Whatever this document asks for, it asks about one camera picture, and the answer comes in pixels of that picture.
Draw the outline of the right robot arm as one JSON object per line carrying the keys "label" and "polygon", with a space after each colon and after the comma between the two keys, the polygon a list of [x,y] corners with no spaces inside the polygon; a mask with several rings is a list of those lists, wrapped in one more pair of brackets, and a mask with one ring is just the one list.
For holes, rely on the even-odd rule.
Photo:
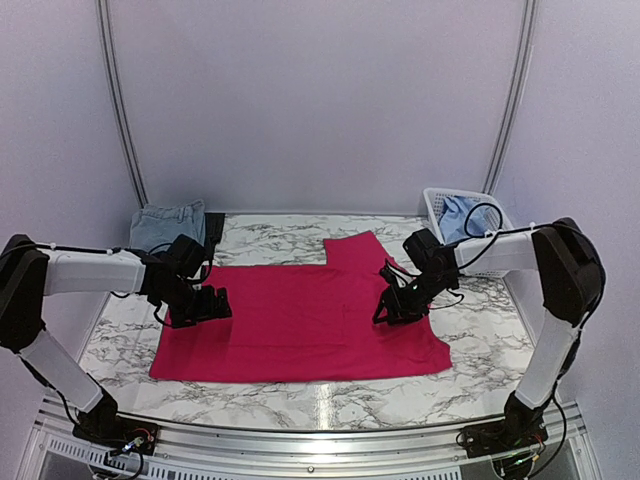
{"label": "right robot arm", "polygon": [[414,232],[403,244],[418,274],[385,264],[387,287],[379,297],[374,324],[404,326],[430,312],[432,301],[455,290],[462,277],[489,272],[537,274],[543,320],[534,352],[504,407],[495,438],[515,448],[529,437],[571,368],[586,323],[603,299],[606,272],[600,255],[575,220],[499,230],[444,244],[429,229]]}

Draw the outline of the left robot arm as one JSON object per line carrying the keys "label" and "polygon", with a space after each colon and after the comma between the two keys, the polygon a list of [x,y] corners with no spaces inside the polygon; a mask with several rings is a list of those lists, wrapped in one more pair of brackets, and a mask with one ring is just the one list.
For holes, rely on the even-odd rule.
{"label": "left robot arm", "polygon": [[155,308],[167,308],[165,324],[171,330],[227,319],[232,310],[226,290],[206,285],[200,272],[205,254],[186,235],[144,251],[37,243],[15,234],[1,251],[1,346],[77,408],[75,433],[119,444],[130,428],[118,414],[117,401],[54,337],[45,321],[45,303],[64,296],[99,302],[116,293],[142,296]]}

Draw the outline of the magenta t-shirt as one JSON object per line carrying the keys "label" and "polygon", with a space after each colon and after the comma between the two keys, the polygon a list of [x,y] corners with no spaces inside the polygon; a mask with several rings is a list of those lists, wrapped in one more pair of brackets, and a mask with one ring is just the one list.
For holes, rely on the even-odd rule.
{"label": "magenta t-shirt", "polygon": [[357,381],[422,376],[452,366],[427,319],[374,324],[391,257],[367,231],[324,242],[323,265],[214,267],[232,315],[163,328],[149,375],[214,383]]}

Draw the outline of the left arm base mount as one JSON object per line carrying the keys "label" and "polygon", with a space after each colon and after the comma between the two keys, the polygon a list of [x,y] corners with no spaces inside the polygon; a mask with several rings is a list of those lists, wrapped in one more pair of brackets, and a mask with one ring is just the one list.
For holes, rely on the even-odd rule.
{"label": "left arm base mount", "polygon": [[160,427],[156,423],[117,417],[114,430],[110,433],[90,433],[87,425],[74,426],[74,437],[97,443],[115,451],[117,455],[139,452],[152,455],[156,448]]}

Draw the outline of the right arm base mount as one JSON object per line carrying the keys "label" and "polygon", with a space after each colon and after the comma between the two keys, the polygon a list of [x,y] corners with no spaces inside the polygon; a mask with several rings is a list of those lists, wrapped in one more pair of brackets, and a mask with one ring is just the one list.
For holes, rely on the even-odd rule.
{"label": "right arm base mount", "polygon": [[524,433],[510,433],[504,420],[484,422],[463,427],[456,436],[456,443],[468,458],[506,453],[512,450],[541,447],[548,440],[544,424],[538,424]]}

